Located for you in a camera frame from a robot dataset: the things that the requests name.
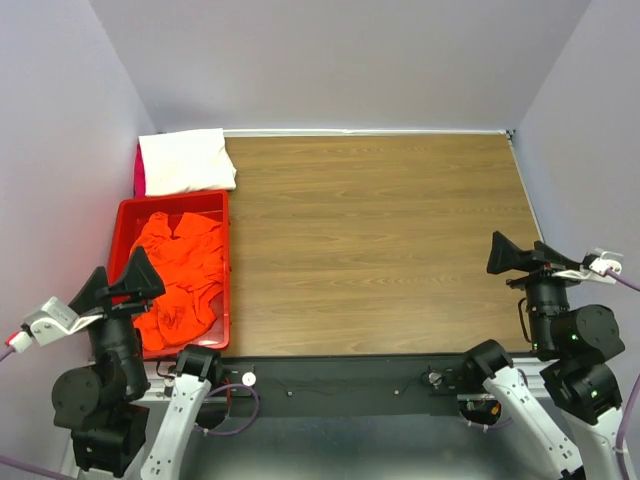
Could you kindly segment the orange t-shirt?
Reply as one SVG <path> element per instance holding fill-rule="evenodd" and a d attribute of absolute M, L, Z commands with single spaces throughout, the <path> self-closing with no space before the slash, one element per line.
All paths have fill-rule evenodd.
<path fill-rule="evenodd" d="M 155 212 L 134 246 L 145 250 L 165 287 L 151 309 L 134 321 L 144 348 L 158 352 L 208 332 L 216 321 L 211 301 L 223 292 L 222 223 L 184 213 L 171 227 L 168 214 Z"/>

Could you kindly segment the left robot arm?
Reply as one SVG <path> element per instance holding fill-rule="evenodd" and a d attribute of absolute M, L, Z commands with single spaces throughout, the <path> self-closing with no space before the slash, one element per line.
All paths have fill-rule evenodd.
<path fill-rule="evenodd" d="M 94 362 L 56 380 L 54 423 L 70 430 L 76 465 L 93 477 L 178 478 L 200 407 L 223 376 L 219 352 L 189 344 L 179 353 L 169 406 L 146 460 L 136 468 L 149 418 L 148 408 L 137 402 L 151 384 L 133 318 L 164 292 L 161 277 L 138 247 L 115 283 L 99 267 L 70 304 L 88 322 Z"/>

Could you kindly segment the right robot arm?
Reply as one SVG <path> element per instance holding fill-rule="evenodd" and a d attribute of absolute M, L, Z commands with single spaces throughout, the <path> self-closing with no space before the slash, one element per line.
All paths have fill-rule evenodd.
<path fill-rule="evenodd" d="M 526 440 L 536 448 L 531 458 L 547 479 L 633 479 L 626 445 L 633 403 L 624 401 L 609 360 L 621 354 L 614 312 L 601 304 L 570 307 L 569 287 L 582 282 L 614 284 L 622 255 L 596 249 L 574 261 L 541 241 L 523 250 L 503 233 L 492 235 L 486 270 L 507 280 L 525 296 L 519 315 L 533 356 L 545 363 L 544 387 L 571 432 L 565 434 L 530 393 L 523 374 L 495 340 L 468 350 L 465 379 L 493 396 Z"/>

